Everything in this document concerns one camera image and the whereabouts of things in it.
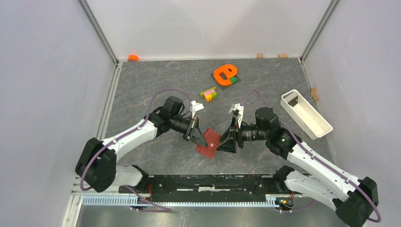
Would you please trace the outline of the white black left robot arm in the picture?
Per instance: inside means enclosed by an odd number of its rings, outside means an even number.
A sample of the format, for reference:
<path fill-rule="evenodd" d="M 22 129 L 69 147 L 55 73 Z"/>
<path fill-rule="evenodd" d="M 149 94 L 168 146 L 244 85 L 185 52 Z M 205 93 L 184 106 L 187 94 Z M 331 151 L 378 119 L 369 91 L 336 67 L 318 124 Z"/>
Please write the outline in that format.
<path fill-rule="evenodd" d="M 81 177 L 81 190 L 90 189 L 103 192 L 112 185 L 129 185 L 136 192 L 144 192 L 148 188 L 148 179 L 134 166 L 118 166 L 117 162 L 128 152 L 144 142 L 153 140 L 169 130 L 183 135 L 183 139 L 201 147 L 208 143 L 199 128 L 196 111 L 203 109 L 203 104 L 191 102 L 191 116 L 185 118 L 181 109 L 183 101 L 175 96 L 166 99 L 163 106 L 158 107 L 138 124 L 104 140 L 89 139 L 75 172 Z"/>

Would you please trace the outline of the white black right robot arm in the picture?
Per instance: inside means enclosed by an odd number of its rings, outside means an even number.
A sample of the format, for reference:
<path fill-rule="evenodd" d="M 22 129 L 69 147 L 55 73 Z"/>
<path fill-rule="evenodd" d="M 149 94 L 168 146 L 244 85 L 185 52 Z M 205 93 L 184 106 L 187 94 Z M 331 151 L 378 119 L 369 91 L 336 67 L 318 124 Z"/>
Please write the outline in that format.
<path fill-rule="evenodd" d="M 277 192 L 292 191 L 308 196 L 332 209 L 350 227 L 363 226 L 371 220 L 372 214 L 376 215 L 376 223 L 381 222 L 374 180 L 358 178 L 319 155 L 281 124 L 269 107 L 256 110 L 254 124 L 243 122 L 244 107 L 241 104 L 234 104 L 229 112 L 232 121 L 219 140 L 219 151 L 235 153 L 245 142 L 264 141 L 271 153 L 307 172 L 304 175 L 292 167 L 281 167 L 273 177 Z"/>

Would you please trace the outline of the red leather card holder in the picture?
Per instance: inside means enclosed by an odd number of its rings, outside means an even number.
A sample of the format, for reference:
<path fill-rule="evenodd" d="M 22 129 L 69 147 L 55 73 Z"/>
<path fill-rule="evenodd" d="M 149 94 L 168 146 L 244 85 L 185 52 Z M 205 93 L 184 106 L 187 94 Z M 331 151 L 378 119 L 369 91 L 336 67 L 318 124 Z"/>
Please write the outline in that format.
<path fill-rule="evenodd" d="M 217 151 L 217 147 L 220 144 L 219 139 L 221 135 L 213 129 L 208 128 L 203 136 L 207 142 L 207 147 L 198 145 L 196 151 L 206 158 L 212 159 Z"/>

